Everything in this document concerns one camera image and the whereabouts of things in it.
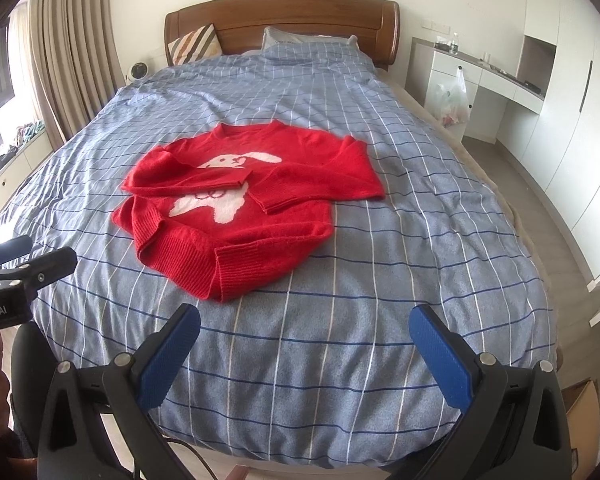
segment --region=gray pillow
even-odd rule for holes
[[[285,32],[275,27],[266,27],[262,37],[262,49],[279,43],[311,43],[318,41],[321,43],[345,43],[350,46],[358,47],[358,38],[351,36],[350,38],[340,38],[338,36],[310,36],[308,34],[293,34]]]

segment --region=cardboard box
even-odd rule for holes
[[[596,466],[600,442],[600,406],[590,379],[562,390],[571,441],[571,479],[584,480]]]

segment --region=black cable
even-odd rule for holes
[[[174,444],[180,444],[181,446],[184,446],[187,449],[189,449],[190,452],[192,452],[193,454],[195,454],[198,457],[198,460],[200,460],[200,462],[202,462],[202,465],[206,468],[206,470],[209,471],[211,478],[213,480],[218,480],[218,477],[214,474],[213,470],[209,467],[209,464],[206,463],[205,459],[202,458],[202,455],[200,455],[200,453],[198,453],[195,449],[193,449],[193,446],[191,444],[188,444],[187,442],[184,442],[184,440],[180,440],[179,438],[172,438],[170,436],[163,436],[163,439],[166,440],[167,442],[173,442]],[[136,462],[135,460],[134,460],[133,480],[140,480],[140,468],[138,467],[138,462]]]

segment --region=beige bed sheet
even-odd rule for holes
[[[491,187],[493,192],[496,194],[498,202],[500,203],[500,207],[505,215],[509,218],[509,221],[512,222],[513,226],[518,232],[518,235],[531,254],[532,260],[538,268],[538,273],[544,281],[545,288],[548,289],[548,276],[544,270],[544,267],[542,266],[542,263],[540,262],[540,259],[538,258],[536,248],[534,247],[531,238],[529,238],[522,227],[520,216],[516,210],[513,209],[512,206],[510,206],[509,203],[507,203],[507,201],[504,199],[502,193],[500,193],[498,190],[498,186],[496,186],[495,183],[489,179],[487,174],[484,173],[484,170],[478,165],[474,158],[469,155],[469,152],[464,148],[462,143],[453,137],[448,131],[446,131],[429,112],[427,112],[413,97],[411,97],[411,95],[409,95],[406,90],[404,90],[396,82],[392,81],[389,74],[385,70],[378,69],[378,77],[391,87],[396,99],[400,104],[402,104],[402,106],[407,108],[407,110],[416,117],[427,123],[433,124],[436,127],[436,132],[440,135],[440,137],[442,137],[454,150],[458,160],[466,165],[467,168],[471,170],[471,172],[473,172],[478,179]],[[122,439],[122,436],[120,435],[112,416],[107,415],[105,416],[104,420],[107,427],[107,432],[109,433],[120,462],[123,466],[131,469],[133,464],[132,457],[126,448],[124,440]],[[174,446],[173,449],[176,451],[183,464],[196,478],[201,480],[210,479],[208,472],[204,469],[202,464],[193,455],[193,453],[178,445]],[[203,447],[197,447],[196,449],[205,458],[205,460],[207,460],[209,466],[219,479],[224,479],[235,465],[245,465],[251,468],[249,475],[247,476],[248,480],[320,480],[325,478],[328,478],[329,480],[383,480],[388,476],[388,473],[378,468],[371,468],[365,465],[351,465],[338,469],[323,469],[315,465],[291,466],[277,462],[250,460],[248,458],[229,456]]]

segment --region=bed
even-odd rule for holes
[[[30,234],[34,255],[61,246],[78,253],[75,274],[33,305],[58,358],[108,362],[181,303],[195,304],[200,338],[152,416],[216,460],[222,453],[278,471],[276,463],[383,466],[449,431],[459,413],[407,330],[418,303],[475,351],[506,364],[555,363],[545,274],[517,215],[382,70],[398,48],[395,2],[216,0],[169,14],[165,45],[205,23],[227,56],[120,89],[0,214],[0,237]],[[360,50],[279,44],[241,56],[259,47],[266,25],[355,34]],[[273,119],[365,140],[387,197],[335,203],[333,238],[291,275],[229,303],[198,301],[143,266],[110,220],[126,197],[120,183],[158,144],[219,121]]]

